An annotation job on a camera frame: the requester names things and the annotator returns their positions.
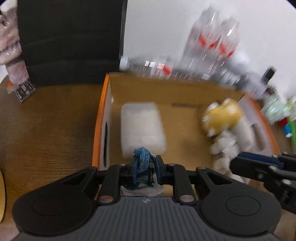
black panel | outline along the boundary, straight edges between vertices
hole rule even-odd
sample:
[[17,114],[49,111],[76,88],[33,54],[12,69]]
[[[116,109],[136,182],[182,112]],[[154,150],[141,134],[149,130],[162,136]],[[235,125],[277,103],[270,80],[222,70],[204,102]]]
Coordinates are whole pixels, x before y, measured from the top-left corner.
[[289,0],[289,2],[293,5],[293,7],[296,7],[296,0]]
[[35,85],[101,83],[119,70],[127,0],[19,0],[23,58]]

plastic bag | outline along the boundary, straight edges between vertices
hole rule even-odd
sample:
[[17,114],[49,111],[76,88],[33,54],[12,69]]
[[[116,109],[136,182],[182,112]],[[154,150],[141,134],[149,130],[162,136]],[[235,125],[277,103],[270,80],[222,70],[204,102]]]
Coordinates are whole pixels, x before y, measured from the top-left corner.
[[289,107],[276,96],[265,96],[261,110],[272,125],[290,115]]
[[158,196],[165,192],[165,188],[157,183],[155,173],[155,157],[144,147],[134,150],[134,177],[133,185],[121,187],[125,196]]

cardboard box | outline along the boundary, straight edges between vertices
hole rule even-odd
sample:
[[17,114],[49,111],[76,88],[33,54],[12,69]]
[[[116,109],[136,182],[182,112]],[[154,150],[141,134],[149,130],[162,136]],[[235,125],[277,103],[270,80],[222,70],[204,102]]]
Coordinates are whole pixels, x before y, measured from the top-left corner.
[[181,164],[187,170],[195,170],[198,166],[211,168],[212,140],[206,137],[202,129],[201,116],[211,103],[221,103],[226,98],[241,100],[247,106],[248,115],[252,116],[250,120],[256,123],[256,129],[259,129],[265,141],[264,148],[256,152],[278,154],[279,148],[268,122],[260,114],[258,105],[242,92],[210,83],[147,79],[111,73],[106,76],[99,105],[93,166],[105,170],[109,165],[130,162],[122,157],[121,152],[121,107],[127,102],[155,102],[167,139],[167,151],[161,155],[163,161]]

blue object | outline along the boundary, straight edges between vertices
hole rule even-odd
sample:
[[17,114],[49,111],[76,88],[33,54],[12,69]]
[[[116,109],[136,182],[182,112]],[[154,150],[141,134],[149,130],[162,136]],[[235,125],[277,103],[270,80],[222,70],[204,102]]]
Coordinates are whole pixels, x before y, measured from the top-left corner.
[[285,136],[286,136],[287,138],[291,138],[291,137],[292,137],[292,130],[291,130],[289,124],[286,124],[286,125],[284,126],[284,132],[285,132]]
[[153,173],[155,171],[156,158],[144,148],[135,149],[133,152],[134,158],[134,184],[125,185],[129,190],[141,189],[148,186],[153,186]]
[[277,165],[279,169],[284,168],[283,163],[281,163],[276,157],[263,156],[259,154],[249,153],[249,152],[242,152],[238,156],[246,159],[251,159],[254,161],[260,161],[260,162],[265,162],[272,165]]

bottle cap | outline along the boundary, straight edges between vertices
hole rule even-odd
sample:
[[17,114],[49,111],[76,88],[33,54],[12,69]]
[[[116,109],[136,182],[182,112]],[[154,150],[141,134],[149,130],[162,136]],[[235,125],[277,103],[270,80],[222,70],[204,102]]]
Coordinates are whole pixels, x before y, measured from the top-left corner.
[[249,71],[249,56],[243,51],[235,51],[227,61],[228,69],[236,75],[244,75]]
[[122,56],[120,59],[119,70],[126,71],[128,69],[128,57]]

